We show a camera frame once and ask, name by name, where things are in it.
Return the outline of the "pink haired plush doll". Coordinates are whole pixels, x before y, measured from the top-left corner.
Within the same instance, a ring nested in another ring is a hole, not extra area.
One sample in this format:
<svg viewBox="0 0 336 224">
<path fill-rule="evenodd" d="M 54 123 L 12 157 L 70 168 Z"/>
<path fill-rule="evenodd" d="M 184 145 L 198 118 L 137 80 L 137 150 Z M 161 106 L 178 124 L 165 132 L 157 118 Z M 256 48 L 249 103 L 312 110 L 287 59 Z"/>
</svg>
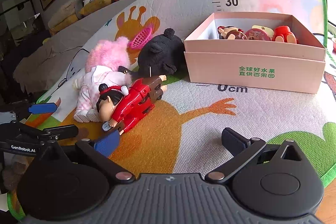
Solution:
<svg viewBox="0 0 336 224">
<path fill-rule="evenodd" d="M 99 122 L 100 118 L 96 103 L 100 96 L 100 84 L 107 86 L 130 86 L 131 75 L 120 72 L 130 67 L 130 58 L 127 53 L 129 40 L 120 36 L 117 40 L 100 40 L 88 55 L 85 64 L 85 74 L 74 81 L 79 90 L 77 106 L 73 118 L 80 123 Z"/>
</svg>

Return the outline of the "pink toy net scoop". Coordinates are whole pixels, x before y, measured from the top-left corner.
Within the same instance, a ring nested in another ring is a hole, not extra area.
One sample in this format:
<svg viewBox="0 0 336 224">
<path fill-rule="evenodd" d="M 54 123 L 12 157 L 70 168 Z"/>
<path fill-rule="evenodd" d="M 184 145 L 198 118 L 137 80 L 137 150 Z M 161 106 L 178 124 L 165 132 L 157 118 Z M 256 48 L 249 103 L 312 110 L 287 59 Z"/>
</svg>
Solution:
<svg viewBox="0 0 336 224">
<path fill-rule="evenodd" d="M 127 47 L 131 50 L 141 50 L 146 43 L 148 43 L 152 38 L 154 24 L 149 24 L 143 27 L 141 30 L 139 28 L 131 29 L 132 36 L 131 41 L 128 43 Z"/>
</svg>

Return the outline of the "red plastic figure keychain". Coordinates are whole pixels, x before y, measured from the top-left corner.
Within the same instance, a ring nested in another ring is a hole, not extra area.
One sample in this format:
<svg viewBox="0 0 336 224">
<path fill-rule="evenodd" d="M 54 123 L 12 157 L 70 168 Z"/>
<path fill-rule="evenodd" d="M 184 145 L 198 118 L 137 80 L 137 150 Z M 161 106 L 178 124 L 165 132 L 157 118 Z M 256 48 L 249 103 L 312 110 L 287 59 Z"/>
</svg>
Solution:
<svg viewBox="0 0 336 224">
<path fill-rule="evenodd" d="M 294 33 L 291 32 L 289 26 L 279 26 L 275 28 L 272 40 L 274 42 L 297 44 L 297 38 Z"/>
</svg>

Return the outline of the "round pink toy disc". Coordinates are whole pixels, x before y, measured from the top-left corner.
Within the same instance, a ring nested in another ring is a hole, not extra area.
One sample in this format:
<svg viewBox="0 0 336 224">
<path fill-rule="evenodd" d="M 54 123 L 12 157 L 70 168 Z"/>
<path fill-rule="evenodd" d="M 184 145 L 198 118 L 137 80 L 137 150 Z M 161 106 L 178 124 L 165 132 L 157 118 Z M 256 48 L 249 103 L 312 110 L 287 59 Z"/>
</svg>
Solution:
<svg viewBox="0 0 336 224">
<path fill-rule="evenodd" d="M 248 40 L 270 41 L 270 36 L 261 29 L 251 28 L 245 33 Z"/>
</svg>

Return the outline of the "yellow plastic keychain toy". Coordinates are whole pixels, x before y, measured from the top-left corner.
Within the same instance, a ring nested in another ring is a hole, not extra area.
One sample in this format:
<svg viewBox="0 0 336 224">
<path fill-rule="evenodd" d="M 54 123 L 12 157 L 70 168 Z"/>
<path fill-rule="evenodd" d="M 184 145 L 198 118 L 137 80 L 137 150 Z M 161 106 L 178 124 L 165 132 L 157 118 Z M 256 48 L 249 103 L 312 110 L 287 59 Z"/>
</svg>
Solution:
<svg viewBox="0 0 336 224">
<path fill-rule="evenodd" d="M 259 25 L 253 25 L 252 28 L 256 28 L 256 29 L 262 30 L 266 34 L 268 34 L 269 36 L 273 36 L 274 35 L 274 30 L 272 30 L 269 27 L 264 27 L 264 26 L 259 26 Z"/>
</svg>

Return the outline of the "red dress girl figurine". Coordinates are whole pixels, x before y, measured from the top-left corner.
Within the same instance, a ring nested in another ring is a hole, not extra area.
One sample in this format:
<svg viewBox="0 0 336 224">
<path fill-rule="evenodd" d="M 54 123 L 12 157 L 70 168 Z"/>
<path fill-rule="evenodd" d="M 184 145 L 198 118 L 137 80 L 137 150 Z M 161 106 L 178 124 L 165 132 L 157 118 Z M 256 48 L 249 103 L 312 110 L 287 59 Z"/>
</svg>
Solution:
<svg viewBox="0 0 336 224">
<path fill-rule="evenodd" d="M 130 87 L 100 84 L 96 103 L 100 120 L 120 134 L 130 131 L 162 98 L 167 90 L 162 84 L 165 80 L 166 75 L 159 75 L 137 79 Z"/>
</svg>

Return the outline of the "colourful children play mat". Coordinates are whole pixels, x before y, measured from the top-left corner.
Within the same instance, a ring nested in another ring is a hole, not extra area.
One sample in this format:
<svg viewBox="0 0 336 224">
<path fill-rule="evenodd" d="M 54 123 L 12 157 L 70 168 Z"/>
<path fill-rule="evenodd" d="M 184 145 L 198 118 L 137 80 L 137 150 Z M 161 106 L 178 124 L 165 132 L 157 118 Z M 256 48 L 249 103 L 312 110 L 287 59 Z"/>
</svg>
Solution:
<svg viewBox="0 0 336 224">
<path fill-rule="evenodd" d="M 131 38 L 145 20 L 155 35 L 173 28 L 185 39 L 215 12 L 266 12 L 292 15 L 326 48 L 325 70 L 315 94 L 193 83 L 188 69 L 169 76 L 168 90 L 154 110 L 123 134 L 111 159 L 135 173 L 199 172 L 229 160 L 219 144 L 220 130 L 231 127 L 268 143 L 295 140 L 322 183 L 335 179 L 335 54 L 325 38 L 326 0 L 135 0 L 99 23 L 98 31 L 74 58 L 84 68 L 86 54 L 102 39 Z"/>
</svg>

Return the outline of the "pink cardboard box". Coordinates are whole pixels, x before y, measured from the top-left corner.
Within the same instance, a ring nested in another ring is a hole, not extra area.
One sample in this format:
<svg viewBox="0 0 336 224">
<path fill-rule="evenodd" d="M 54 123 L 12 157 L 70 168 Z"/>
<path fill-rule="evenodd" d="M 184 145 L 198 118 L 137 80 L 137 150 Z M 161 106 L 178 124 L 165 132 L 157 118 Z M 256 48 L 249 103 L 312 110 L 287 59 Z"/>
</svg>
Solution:
<svg viewBox="0 0 336 224">
<path fill-rule="evenodd" d="M 244 31 L 253 25 L 288 26 L 297 44 L 262 40 L 224 40 L 218 26 Z M 293 92 L 318 92 L 326 48 L 294 16 L 266 12 L 215 12 L 184 41 L 193 83 L 227 84 Z"/>
</svg>

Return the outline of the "black plush toy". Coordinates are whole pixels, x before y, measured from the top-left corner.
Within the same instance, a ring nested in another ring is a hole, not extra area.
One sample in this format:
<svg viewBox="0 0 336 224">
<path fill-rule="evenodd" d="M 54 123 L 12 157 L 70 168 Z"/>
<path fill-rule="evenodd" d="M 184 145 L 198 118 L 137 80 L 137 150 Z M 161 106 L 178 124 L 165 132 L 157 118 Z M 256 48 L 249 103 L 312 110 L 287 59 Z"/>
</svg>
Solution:
<svg viewBox="0 0 336 224">
<path fill-rule="evenodd" d="M 134 77 L 173 75 L 186 64 L 184 52 L 184 43 L 175 35 L 175 30 L 167 28 L 142 48 Z"/>
</svg>

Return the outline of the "brown haired figurine in box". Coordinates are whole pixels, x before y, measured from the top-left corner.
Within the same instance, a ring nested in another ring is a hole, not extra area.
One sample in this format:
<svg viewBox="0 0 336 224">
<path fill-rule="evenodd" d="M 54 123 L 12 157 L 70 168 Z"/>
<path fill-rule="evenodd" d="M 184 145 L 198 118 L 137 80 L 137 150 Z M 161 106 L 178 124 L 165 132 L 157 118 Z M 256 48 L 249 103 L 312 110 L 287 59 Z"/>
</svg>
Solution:
<svg viewBox="0 0 336 224">
<path fill-rule="evenodd" d="M 225 40 L 246 40 L 247 36 L 244 31 L 234 26 L 219 26 L 218 27 L 219 39 Z"/>
</svg>

